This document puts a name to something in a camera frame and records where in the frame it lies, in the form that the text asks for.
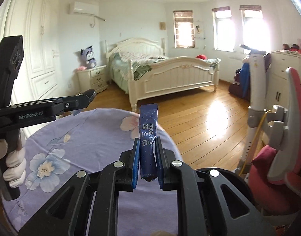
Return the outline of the left gloved hand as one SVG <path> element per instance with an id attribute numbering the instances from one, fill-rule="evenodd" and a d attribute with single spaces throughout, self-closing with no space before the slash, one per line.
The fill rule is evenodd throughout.
<path id="1" fill-rule="evenodd" d="M 6 157 L 7 169 L 3 173 L 3 179 L 10 188 L 17 188 L 24 183 L 26 177 L 25 147 L 22 144 L 22 137 L 19 135 L 16 149 L 7 154 L 8 144 L 6 140 L 0 139 L 0 160 Z"/>

